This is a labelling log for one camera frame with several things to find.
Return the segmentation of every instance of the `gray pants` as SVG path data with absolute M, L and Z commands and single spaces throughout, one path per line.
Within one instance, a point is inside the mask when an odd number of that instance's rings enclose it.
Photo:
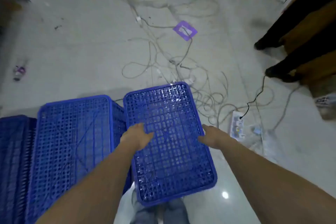
M 156 207 L 145 208 L 138 201 L 133 203 L 135 215 L 130 224 L 158 224 Z M 164 224 L 190 224 L 187 209 L 182 199 L 174 199 L 164 204 Z

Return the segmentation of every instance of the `forearm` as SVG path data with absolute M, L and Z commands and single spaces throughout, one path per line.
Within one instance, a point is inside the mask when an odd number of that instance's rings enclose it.
M 112 154 L 63 195 L 37 223 L 113 223 L 135 152 L 134 145 L 121 142 Z
M 334 223 L 336 199 L 314 184 L 232 138 L 221 140 L 220 150 L 263 224 Z

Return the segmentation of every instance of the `purple paper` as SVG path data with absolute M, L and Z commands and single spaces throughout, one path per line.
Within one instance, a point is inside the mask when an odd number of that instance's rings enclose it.
M 191 39 L 197 33 L 197 30 L 186 21 L 181 21 L 175 28 L 173 28 L 173 30 L 186 41 Z

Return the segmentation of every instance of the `hand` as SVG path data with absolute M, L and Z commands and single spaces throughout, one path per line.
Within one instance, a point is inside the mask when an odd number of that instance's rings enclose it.
M 120 138 L 120 142 L 131 143 L 136 148 L 136 150 L 139 151 L 146 147 L 153 136 L 154 132 L 146 134 L 144 132 L 144 124 L 139 123 L 130 126 Z
M 230 136 L 227 133 L 225 133 L 224 131 L 221 131 L 218 128 L 215 128 L 214 126 L 207 126 L 207 125 L 202 124 L 202 127 L 205 131 L 205 136 L 199 136 L 198 141 L 206 144 L 207 146 L 211 148 L 220 149 L 221 143 L 226 138 L 230 138 Z

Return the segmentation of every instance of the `plastic basket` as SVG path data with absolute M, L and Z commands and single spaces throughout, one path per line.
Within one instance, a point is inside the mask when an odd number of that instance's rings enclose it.
M 212 188 L 217 173 L 189 86 L 184 82 L 129 92 L 127 127 L 143 122 L 153 139 L 132 160 L 138 200 L 151 206 Z
M 35 223 L 116 148 L 126 131 L 122 111 L 106 95 L 48 103 L 40 108 L 28 192 L 28 223 Z
M 0 119 L 0 223 L 24 223 L 36 119 Z

